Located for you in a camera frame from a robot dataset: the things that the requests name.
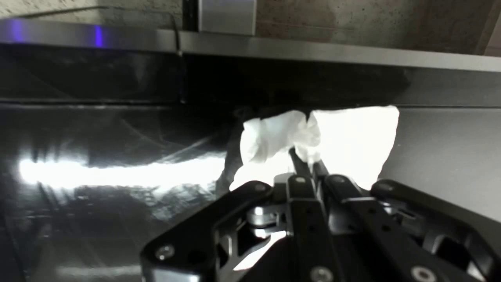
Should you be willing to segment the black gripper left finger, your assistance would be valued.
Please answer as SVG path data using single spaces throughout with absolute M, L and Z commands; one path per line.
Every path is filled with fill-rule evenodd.
M 291 160 L 271 186 L 248 182 L 149 242 L 143 282 L 327 282 L 326 167 Z

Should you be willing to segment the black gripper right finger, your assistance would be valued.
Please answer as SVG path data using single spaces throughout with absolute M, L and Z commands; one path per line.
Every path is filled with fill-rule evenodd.
M 501 282 L 500 223 L 393 181 L 365 192 L 321 164 L 313 176 L 343 278 Z

